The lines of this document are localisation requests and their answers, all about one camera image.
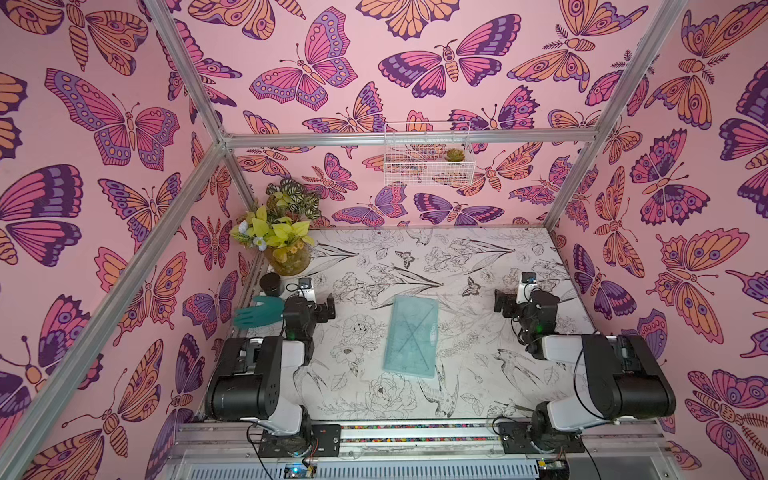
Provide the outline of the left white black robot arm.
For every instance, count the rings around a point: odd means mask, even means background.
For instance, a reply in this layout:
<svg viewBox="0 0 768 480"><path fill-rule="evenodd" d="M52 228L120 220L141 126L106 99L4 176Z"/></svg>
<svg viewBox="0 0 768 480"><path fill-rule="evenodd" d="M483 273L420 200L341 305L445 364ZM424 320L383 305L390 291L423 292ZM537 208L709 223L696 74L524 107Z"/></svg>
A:
<svg viewBox="0 0 768 480"><path fill-rule="evenodd" d="M302 296L253 297L250 307L237 311L235 323L254 328L260 321L274 320L280 331L225 341L207 387L205 415L260 428L259 441L250 433L246 440L262 458L338 456L341 427L314 422L293 384L294 374L313 357L316 327L335 317L332 296L321 303Z"/></svg>

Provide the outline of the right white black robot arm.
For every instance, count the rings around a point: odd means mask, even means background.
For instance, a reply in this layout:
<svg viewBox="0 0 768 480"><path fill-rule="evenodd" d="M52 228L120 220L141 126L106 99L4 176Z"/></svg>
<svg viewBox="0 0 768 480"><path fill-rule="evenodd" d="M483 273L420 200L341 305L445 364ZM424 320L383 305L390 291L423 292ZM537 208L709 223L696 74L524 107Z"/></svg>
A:
<svg viewBox="0 0 768 480"><path fill-rule="evenodd" d="M573 368L586 379L584 389L564 399L543 401L528 420L497 417L491 429L506 454L581 453L584 430L629 417L669 417L677 400L660 364L639 335L559 334L560 298L538 288L518 297L494 292L493 310L520 326L518 342L536 360Z"/></svg>

